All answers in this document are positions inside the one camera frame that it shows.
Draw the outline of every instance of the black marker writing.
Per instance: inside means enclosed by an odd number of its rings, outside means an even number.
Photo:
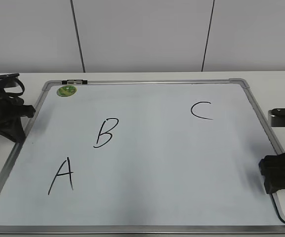
[[[102,133],[102,130],[103,130],[103,127],[104,127],[104,124],[106,123],[106,121],[109,121],[109,120],[116,120],[116,124],[111,128],[111,129],[109,129],[109,130],[107,130],[106,132],[103,132]],[[108,119],[106,119],[104,122],[103,122],[103,124],[102,124],[102,126],[101,126],[101,129],[99,130],[99,133],[98,133],[98,136],[97,136],[97,141],[96,141],[96,144],[98,144],[98,141],[99,141],[99,138],[100,138],[100,136],[102,136],[102,135],[104,135],[104,134],[106,134],[106,135],[109,135],[109,139],[105,142],[105,143],[103,143],[102,145],[100,145],[100,146],[93,146],[94,148],[100,148],[100,147],[102,147],[102,146],[104,146],[106,143],[108,143],[111,139],[112,139],[112,137],[113,137],[113,135],[112,135],[112,133],[110,133],[110,131],[111,130],[113,130],[116,126],[117,126],[117,124],[119,123],[119,119],[118,118],[108,118]]]
[[[64,166],[65,162],[68,162],[68,169],[69,169],[69,172],[59,174],[59,172],[60,172],[60,170],[62,169],[62,167]],[[70,159],[67,157],[67,160],[65,160],[65,161],[61,164],[60,168],[58,169],[58,172],[55,174],[55,176],[54,176],[54,178],[53,178],[53,180],[52,180],[52,183],[51,183],[51,185],[50,185],[50,188],[49,188],[49,191],[48,191],[48,195],[50,194],[50,191],[51,191],[51,189],[52,189],[52,186],[53,186],[53,184],[54,184],[55,179],[56,179],[58,176],[62,176],[62,175],[67,175],[67,174],[69,175],[69,177],[70,177],[70,185],[71,185],[71,188],[72,188],[72,190],[73,190],[72,177],[71,177],[71,174],[72,174],[72,173],[73,173],[73,172],[71,172]]]
[[[200,102],[197,102],[197,103],[194,104],[194,105],[192,106],[192,108],[191,108],[191,113],[192,113],[192,115],[194,115],[194,116],[196,116],[196,117],[198,117],[198,118],[201,118],[201,119],[209,119],[209,120],[212,120],[212,118],[201,117],[201,116],[198,116],[198,115],[196,115],[196,114],[193,113],[193,108],[195,107],[195,105],[198,105],[198,104],[201,104],[201,103],[208,103],[208,104],[211,104],[211,103],[208,102],[208,101],[200,101]]]

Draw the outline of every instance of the white wall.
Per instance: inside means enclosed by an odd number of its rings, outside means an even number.
[[[204,70],[285,70],[285,0],[216,0]]]
[[[213,0],[73,0],[87,72],[200,71]],[[285,0],[215,0],[204,71],[285,70]],[[0,0],[0,72],[82,72],[70,0]]]
[[[82,72],[69,0],[0,0],[0,72]]]
[[[74,0],[87,72],[191,72],[212,0]]]

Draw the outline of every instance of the whiteboard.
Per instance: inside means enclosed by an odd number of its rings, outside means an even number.
[[[0,225],[282,224],[258,168],[275,152],[239,84],[60,87],[3,187]]]

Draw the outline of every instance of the white table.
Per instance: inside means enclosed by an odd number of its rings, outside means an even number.
[[[22,96],[26,105],[34,105],[41,88],[48,80],[177,80],[244,78],[263,113],[273,108],[285,108],[285,72],[197,72],[197,73],[23,73],[20,80],[26,91]],[[285,128],[274,129],[285,149]],[[0,171],[14,143],[0,136]]]

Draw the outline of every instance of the round magnet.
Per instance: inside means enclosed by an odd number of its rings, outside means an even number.
[[[60,87],[57,90],[57,95],[61,97],[68,97],[68,96],[75,94],[76,91],[77,91],[77,88],[75,86],[65,85],[65,86]]]

